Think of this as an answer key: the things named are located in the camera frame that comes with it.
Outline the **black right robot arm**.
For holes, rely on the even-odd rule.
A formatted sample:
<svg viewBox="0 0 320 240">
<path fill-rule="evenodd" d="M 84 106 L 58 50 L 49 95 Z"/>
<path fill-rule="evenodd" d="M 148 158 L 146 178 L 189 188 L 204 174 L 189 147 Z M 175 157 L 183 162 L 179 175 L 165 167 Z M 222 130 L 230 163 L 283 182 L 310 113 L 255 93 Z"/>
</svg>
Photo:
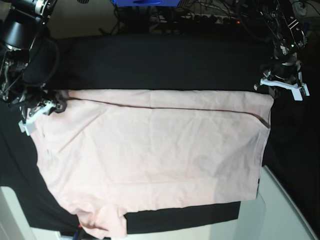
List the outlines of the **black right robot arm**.
<svg viewBox="0 0 320 240">
<path fill-rule="evenodd" d="M 18 108 L 20 131 L 30 136 L 41 115 L 62 113 L 67 107 L 63 93 L 46 89 L 56 73 L 61 54 L 57 42 L 45 34 L 55 0 L 10 0 L 5 20 L 0 23 L 0 100 L 9 108 Z M 52 44 L 55 59 L 49 73 L 38 82 L 23 79 L 36 54 L 31 54 L 37 40 Z"/>
</svg>

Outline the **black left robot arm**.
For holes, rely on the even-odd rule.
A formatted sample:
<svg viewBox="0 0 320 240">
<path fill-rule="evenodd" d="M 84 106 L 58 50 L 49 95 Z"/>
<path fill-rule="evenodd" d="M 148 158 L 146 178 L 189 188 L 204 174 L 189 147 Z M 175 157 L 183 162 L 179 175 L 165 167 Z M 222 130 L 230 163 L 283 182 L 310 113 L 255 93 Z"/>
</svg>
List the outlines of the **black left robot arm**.
<svg viewBox="0 0 320 240">
<path fill-rule="evenodd" d="M 253 8 L 262 18 L 270 35 L 255 35 L 243 19 L 243 10 Z M 271 60 L 261 66 L 262 78 L 254 85 L 258 90 L 267 86 L 273 98 L 280 96 L 281 90 L 291 91 L 295 101 L 302 101 L 310 95 L 308 86 L 303 82 L 302 61 L 299 54 L 307 45 L 303 27 L 297 20 L 293 4 L 289 0 L 239 0 L 236 14 L 240 24 L 256 40 L 273 42 Z"/>
</svg>

